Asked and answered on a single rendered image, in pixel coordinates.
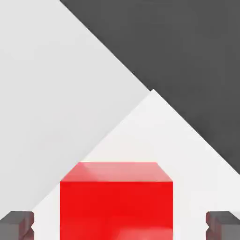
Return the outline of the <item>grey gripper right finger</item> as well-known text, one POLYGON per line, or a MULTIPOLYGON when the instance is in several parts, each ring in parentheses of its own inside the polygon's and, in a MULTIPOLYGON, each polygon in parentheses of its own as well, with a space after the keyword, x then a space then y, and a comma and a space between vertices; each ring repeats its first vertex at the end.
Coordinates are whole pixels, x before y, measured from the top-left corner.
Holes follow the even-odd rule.
POLYGON ((206 240, 240 240, 240 219, 229 211, 208 211, 206 224, 206 240))

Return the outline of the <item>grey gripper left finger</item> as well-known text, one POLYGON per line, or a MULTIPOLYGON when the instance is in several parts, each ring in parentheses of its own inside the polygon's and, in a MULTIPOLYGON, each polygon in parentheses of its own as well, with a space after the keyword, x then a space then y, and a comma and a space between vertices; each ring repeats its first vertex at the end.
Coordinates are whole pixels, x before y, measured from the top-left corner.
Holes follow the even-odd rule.
POLYGON ((34 240, 34 213, 10 211, 0 220, 0 240, 34 240))

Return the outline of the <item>small red cube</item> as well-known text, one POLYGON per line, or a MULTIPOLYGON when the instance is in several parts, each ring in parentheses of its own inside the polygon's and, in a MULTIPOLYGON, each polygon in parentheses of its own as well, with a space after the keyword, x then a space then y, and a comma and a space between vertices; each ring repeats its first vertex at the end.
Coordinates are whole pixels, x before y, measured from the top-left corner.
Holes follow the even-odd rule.
POLYGON ((173 181, 154 162, 80 162, 60 182, 60 240, 173 240, 173 181))

